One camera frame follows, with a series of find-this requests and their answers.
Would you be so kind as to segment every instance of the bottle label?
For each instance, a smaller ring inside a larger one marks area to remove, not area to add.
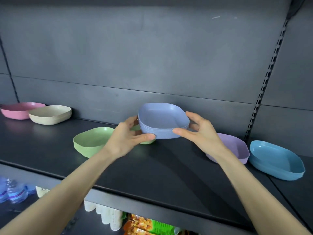
[[[7,194],[7,191],[5,190],[4,192],[0,194],[0,201],[3,199],[6,199],[7,197],[8,197],[8,194]]]
[[[10,200],[18,200],[18,199],[20,199],[24,195],[25,192],[26,192],[25,189],[23,189],[20,192],[9,193],[9,199]]]

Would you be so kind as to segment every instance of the forearm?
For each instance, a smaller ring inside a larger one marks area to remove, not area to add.
[[[102,172],[113,162],[96,154],[0,230],[0,235],[59,235]]]
[[[309,231],[228,150],[216,160],[235,188],[260,235],[310,234]]]

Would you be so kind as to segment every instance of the left hand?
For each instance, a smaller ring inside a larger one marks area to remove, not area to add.
[[[108,153],[109,156],[113,157],[112,159],[115,160],[126,155],[137,144],[155,138],[155,135],[151,133],[143,134],[141,131],[130,130],[137,124],[137,115],[128,118],[125,122],[119,123],[100,153]]]

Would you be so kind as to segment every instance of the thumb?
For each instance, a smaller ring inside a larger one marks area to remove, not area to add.
[[[150,140],[153,140],[155,138],[156,138],[156,136],[154,134],[143,133],[141,135],[135,136],[132,141],[133,141],[134,145],[137,145],[141,142],[150,141]]]
[[[194,141],[194,137],[196,134],[195,132],[191,132],[184,128],[175,128],[173,129],[173,133],[182,136],[183,138],[189,139],[190,141]]]

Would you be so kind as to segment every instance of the beige bowl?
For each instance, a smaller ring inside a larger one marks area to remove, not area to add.
[[[43,125],[53,125],[68,120],[72,116],[72,108],[67,106],[45,106],[29,111],[29,118]]]

